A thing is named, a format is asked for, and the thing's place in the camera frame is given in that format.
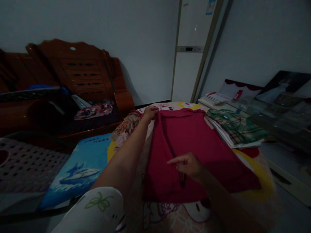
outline pink cloth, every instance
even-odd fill
[[[230,192],[261,189],[259,178],[204,121],[205,112],[183,108],[158,112],[144,177],[144,200],[186,203],[207,197],[206,190],[189,177],[184,187],[171,158],[192,152]]]

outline white cloth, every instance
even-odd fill
[[[266,103],[273,103],[276,97],[278,97],[278,95],[281,92],[286,91],[286,88],[288,86],[289,86],[288,83],[281,83],[278,87],[268,90],[265,93],[262,93],[260,95],[257,95],[256,99],[261,100]]]
[[[264,141],[264,139],[251,142],[251,143],[241,143],[241,144],[234,144],[233,141],[231,140],[229,134],[214,120],[208,118],[210,124],[216,129],[217,133],[219,136],[222,138],[222,140],[227,143],[227,145],[230,148],[238,148],[238,149],[244,149],[244,148],[251,148],[251,147],[259,147],[261,146],[261,143]]]
[[[112,187],[99,187],[85,193],[52,233],[126,231],[122,194]]]

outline stack of folded clothes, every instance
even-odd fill
[[[230,148],[259,147],[268,133],[250,120],[231,110],[210,109],[206,116]]]

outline boat picture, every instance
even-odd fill
[[[85,183],[89,182],[93,179],[100,169],[95,168],[83,168],[84,163],[79,165],[78,163],[67,173],[69,175],[66,178],[59,180],[60,184],[78,184],[78,183]]]

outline floral cloth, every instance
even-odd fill
[[[114,141],[118,147],[114,148],[114,151],[117,150],[123,145],[123,143],[127,140],[127,138],[132,134],[134,129],[137,127],[140,122],[143,114],[132,110],[126,118],[124,118],[123,122],[118,125],[118,127],[113,131],[112,135],[109,137],[112,141]]]
[[[114,101],[107,100],[104,103],[94,104],[91,107],[82,108],[75,115],[75,120],[90,119],[108,115],[112,112],[114,104]]]

